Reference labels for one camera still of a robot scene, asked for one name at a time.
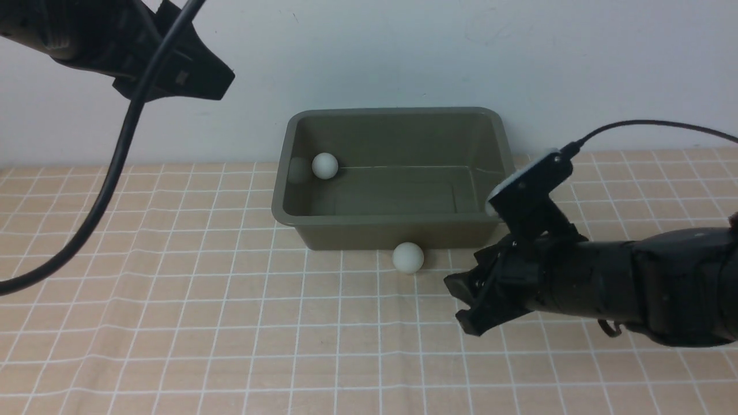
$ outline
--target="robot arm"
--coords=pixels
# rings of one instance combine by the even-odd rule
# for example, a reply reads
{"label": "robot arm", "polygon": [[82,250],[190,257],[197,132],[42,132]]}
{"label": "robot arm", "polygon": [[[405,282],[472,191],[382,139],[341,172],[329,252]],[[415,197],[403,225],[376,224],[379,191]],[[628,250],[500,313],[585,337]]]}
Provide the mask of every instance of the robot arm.
{"label": "robot arm", "polygon": [[[470,309],[470,335],[532,311],[620,325],[666,346],[709,347],[738,337],[738,232],[685,229],[643,241],[590,242],[548,194],[572,173],[571,145],[502,183],[489,198],[510,235],[477,253],[477,266],[445,278]],[[613,321],[614,328],[608,323]]]}
{"label": "robot arm", "polygon": [[[0,35],[64,66],[112,76],[113,87],[130,99],[180,11],[169,0],[156,13],[141,0],[0,0]],[[148,101],[171,96],[220,100],[234,77],[190,24]]]}

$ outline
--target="olive green tray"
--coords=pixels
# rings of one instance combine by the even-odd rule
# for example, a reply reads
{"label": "olive green tray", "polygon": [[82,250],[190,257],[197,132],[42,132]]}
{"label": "olive green tray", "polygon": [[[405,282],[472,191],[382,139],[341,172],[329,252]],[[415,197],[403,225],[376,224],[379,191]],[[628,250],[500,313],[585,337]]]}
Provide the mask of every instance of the olive green tray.
{"label": "olive green tray", "polygon": [[[333,154],[338,174],[313,175]],[[480,247],[492,189],[514,173],[502,120],[484,108],[337,109],[287,126],[272,213],[313,250]]]}

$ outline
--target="ball on table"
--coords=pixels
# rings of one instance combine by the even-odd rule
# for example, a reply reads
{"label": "ball on table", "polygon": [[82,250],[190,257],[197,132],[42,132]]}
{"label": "ball on table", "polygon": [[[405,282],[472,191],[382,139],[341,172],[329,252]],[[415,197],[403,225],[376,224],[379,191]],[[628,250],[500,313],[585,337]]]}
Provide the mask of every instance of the ball on table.
{"label": "ball on table", "polygon": [[423,267],[425,256],[423,250],[412,242],[404,242],[397,245],[392,253],[392,263],[395,268],[405,274],[414,274]]}
{"label": "ball on table", "polygon": [[313,173],[319,179],[330,179],[338,173],[338,160],[330,153],[318,154],[313,159]]}

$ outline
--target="beige checkered tablecloth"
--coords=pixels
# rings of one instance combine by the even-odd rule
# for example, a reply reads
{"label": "beige checkered tablecloth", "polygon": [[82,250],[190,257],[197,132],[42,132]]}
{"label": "beige checkered tablecloth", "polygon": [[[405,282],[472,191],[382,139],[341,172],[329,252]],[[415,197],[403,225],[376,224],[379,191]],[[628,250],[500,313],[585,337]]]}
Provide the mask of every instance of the beige checkered tablecloth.
{"label": "beige checkered tablecloth", "polygon": [[[738,413],[732,346],[537,313],[462,335],[441,279],[471,250],[427,253],[415,276],[389,252],[309,251],[272,218],[275,168],[129,168],[84,251],[0,298],[0,413]],[[56,253],[103,173],[0,172],[0,275]],[[595,240],[641,239],[725,225],[737,179],[736,148],[582,154],[553,197]]]}

